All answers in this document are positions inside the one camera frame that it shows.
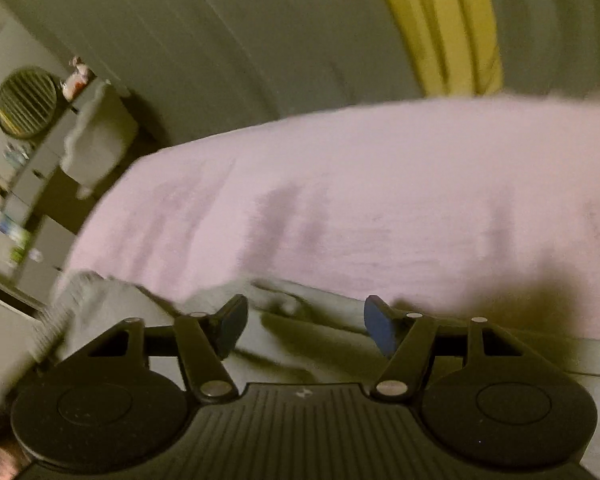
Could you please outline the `round black fan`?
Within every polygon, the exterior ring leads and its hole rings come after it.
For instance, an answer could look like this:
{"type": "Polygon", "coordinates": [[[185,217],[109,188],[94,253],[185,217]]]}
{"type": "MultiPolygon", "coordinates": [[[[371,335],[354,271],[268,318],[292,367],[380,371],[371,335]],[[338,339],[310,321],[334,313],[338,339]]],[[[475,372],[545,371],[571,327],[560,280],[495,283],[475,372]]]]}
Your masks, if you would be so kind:
{"type": "Polygon", "coordinates": [[[33,140],[56,122],[61,109],[59,79],[38,66],[10,73],[0,85],[0,128],[16,140],[33,140]]]}

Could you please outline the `grey drawer cabinet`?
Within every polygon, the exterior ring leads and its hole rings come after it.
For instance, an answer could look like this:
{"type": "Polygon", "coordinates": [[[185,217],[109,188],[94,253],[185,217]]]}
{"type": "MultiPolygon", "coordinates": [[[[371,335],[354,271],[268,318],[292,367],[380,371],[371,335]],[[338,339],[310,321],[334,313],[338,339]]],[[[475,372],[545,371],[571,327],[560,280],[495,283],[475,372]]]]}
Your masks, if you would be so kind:
{"type": "Polygon", "coordinates": [[[5,196],[2,207],[5,224],[1,230],[14,243],[24,243],[22,249],[16,250],[12,270],[7,273],[7,286],[38,306],[50,299],[76,234],[99,196],[121,174],[128,154],[86,200],[76,198],[78,185],[60,168],[65,137],[76,125],[80,108],[94,96],[101,81],[106,80],[92,82],[78,97],[78,106],[62,114],[35,144],[5,196]]]}

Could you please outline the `yellow curtain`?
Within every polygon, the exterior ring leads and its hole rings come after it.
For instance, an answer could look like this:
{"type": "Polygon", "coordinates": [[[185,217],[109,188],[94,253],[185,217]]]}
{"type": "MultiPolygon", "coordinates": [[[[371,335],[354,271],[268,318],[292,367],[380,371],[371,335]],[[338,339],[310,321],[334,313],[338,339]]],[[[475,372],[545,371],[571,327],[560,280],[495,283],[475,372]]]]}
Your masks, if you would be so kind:
{"type": "Polygon", "coordinates": [[[503,88],[492,0],[385,0],[426,98],[503,88]]]}

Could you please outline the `pink toy figure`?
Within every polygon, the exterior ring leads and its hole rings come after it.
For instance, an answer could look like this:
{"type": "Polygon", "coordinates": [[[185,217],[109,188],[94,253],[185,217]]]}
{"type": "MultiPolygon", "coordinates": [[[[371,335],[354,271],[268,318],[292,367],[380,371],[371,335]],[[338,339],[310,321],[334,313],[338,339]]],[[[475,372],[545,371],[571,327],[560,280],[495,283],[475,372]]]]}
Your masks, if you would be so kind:
{"type": "Polygon", "coordinates": [[[79,56],[75,56],[69,65],[72,67],[73,72],[61,81],[60,90],[64,99],[71,103],[96,78],[96,75],[79,56]]]}

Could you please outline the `grey cloth on furniture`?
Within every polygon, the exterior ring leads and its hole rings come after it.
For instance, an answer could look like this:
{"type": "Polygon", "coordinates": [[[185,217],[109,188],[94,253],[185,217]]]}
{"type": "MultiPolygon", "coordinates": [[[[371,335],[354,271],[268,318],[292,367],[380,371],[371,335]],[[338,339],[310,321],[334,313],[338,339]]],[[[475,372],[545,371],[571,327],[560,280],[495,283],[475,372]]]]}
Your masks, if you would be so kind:
{"type": "Polygon", "coordinates": [[[101,81],[94,96],[76,116],[65,137],[61,170],[76,184],[76,198],[89,198],[116,168],[138,133],[138,123],[124,106],[116,88],[101,81]]]}

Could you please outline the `grey sweatpants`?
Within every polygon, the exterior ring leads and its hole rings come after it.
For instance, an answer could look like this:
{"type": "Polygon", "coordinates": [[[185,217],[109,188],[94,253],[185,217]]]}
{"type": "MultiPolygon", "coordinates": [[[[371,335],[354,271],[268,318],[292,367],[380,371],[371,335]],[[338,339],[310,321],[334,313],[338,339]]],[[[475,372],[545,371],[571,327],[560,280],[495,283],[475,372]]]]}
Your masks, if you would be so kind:
{"type": "MultiPolygon", "coordinates": [[[[73,274],[40,315],[30,342],[33,359],[61,361],[126,318],[167,326],[180,315],[213,313],[236,295],[248,300],[248,321],[225,362],[236,385],[247,382],[369,382],[384,360],[365,333],[357,299],[272,278],[245,278],[171,302],[147,289],[94,272],[73,274]]],[[[568,298],[555,284],[498,292],[446,312],[453,321],[484,316],[511,330],[559,365],[583,373],[600,404],[600,358],[576,337],[564,313],[568,298]]],[[[600,468],[600,423],[585,454],[600,468]]]]}

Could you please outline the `pink bed sheet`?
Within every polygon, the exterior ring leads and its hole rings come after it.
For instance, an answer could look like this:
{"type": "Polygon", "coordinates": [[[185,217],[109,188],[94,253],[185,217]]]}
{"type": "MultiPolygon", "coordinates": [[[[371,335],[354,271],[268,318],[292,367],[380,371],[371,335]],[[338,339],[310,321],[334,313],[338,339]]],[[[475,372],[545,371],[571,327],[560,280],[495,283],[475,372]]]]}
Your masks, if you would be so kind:
{"type": "Polygon", "coordinates": [[[66,269],[172,301],[282,278],[600,339],[600,100],[348,107],[165,148],[66,269]]]}

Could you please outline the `green curtain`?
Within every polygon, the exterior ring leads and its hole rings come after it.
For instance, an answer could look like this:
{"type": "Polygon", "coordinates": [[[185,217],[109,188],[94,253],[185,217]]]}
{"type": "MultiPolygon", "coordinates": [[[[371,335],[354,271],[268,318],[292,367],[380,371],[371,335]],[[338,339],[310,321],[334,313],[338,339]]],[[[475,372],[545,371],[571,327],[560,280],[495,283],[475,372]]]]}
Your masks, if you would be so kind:
{"type": "MultiPolygon", "coordinates": [[[[422,94],[385,0],[3,0],[50,50],[137,99],[164,140],[422,94]]],[[[492,0],[494,94],[600,102],[600,0],[492,0]]]]}

